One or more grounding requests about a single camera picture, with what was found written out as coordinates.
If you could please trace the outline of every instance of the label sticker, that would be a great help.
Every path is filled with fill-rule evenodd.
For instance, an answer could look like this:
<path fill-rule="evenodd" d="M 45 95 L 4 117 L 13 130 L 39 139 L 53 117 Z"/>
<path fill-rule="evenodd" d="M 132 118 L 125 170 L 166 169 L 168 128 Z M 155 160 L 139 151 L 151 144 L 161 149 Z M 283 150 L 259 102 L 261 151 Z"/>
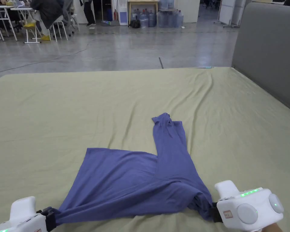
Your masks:
<path fill-rule="evenodd" d="M 225 218 L 233 218 L 233 215 L 230 210 L 223 212 Z"/>

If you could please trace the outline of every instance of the blue shirt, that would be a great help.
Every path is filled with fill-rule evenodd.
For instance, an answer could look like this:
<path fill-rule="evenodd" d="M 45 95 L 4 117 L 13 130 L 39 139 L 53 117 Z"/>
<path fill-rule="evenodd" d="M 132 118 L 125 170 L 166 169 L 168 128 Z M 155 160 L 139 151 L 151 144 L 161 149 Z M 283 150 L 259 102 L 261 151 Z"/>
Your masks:
<path fill-rule="evenodd" d="M 211 220 L 212 198 L 187 152 L 181 121 L 167 113 L 152 118 L 157 156 L 146 152 L 88 148 L 77 177 L 56 210 L 58 225 L 186 207 Z"/>

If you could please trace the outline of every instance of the dark jacket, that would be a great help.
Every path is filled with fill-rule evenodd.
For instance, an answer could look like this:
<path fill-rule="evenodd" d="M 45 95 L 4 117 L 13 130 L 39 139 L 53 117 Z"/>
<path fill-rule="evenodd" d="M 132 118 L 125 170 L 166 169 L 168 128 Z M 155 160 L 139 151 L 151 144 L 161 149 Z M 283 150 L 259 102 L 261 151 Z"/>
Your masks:
<path fill-rule="evenodd" d="M 47 29 L 63 15 L 63 9 L 56 0 L 32 0 L 30 6 L 40 12 L 41 20 Z"/>

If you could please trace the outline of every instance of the concrete floor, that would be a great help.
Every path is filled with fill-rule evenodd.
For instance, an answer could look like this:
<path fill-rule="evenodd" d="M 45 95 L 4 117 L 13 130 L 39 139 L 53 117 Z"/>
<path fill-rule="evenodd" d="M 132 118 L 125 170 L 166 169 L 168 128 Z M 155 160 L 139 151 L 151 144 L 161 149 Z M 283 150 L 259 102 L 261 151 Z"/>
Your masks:
<path fill-rule="evenodd" d="M 18 34 L 0 41 L 0 77 L 14 73 L 86 72 L 230 66 L 237 29 L 213 24 L 218 11 L 200 6 L 197 24 L 181 28 L 96 27 L 56 43 L 24 44 Z"/>

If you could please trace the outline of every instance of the mattress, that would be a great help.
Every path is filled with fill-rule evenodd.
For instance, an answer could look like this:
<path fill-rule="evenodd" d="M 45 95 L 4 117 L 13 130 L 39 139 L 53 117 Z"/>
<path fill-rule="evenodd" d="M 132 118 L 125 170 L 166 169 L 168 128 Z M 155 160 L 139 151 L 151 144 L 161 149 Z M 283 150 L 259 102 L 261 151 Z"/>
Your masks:
<path fill-rule="evenodd" d="M 233 68 L 18 74 L 0 78 L 0 223 L 13 201 L 58 208 L 87 147 L 156 154 L 152 117 L 183 121 L 188 152 L 214 184 L 276 193 L 290 232 L 290 109 Z M 189 209 L 61 225 L 56 231 L 228 231 Z"/>

